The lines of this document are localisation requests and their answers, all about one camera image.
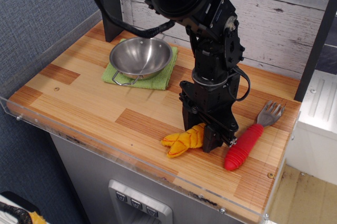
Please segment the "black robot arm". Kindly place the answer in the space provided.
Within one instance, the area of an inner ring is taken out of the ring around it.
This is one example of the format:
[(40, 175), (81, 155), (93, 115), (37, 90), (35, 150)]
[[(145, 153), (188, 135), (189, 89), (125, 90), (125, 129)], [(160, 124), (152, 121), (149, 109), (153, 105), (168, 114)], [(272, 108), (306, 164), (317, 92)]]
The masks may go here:
[(192, 82), (180, 83), (186, 129), (204, 123), (203, 151), (233, 145), (238, 124), (232, 105), (238, 100), (238, 67), (244, 47), (230, 0), (145, 0), (149, 8), (185, 27), (195, 59)]

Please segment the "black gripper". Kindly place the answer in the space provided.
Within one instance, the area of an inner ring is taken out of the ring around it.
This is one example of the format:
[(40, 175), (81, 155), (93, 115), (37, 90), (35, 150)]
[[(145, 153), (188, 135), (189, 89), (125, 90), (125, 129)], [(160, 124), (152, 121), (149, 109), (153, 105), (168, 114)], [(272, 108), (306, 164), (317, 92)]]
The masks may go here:
[(232, 112), (239, 89), (240, 76), (234, 74), (227, 82), (216, 87), (182, 81), (180, 100), (185, 131), (205, 123), (203, 151), (210, 153), (223, 143), (236, 144), (238, 123)]

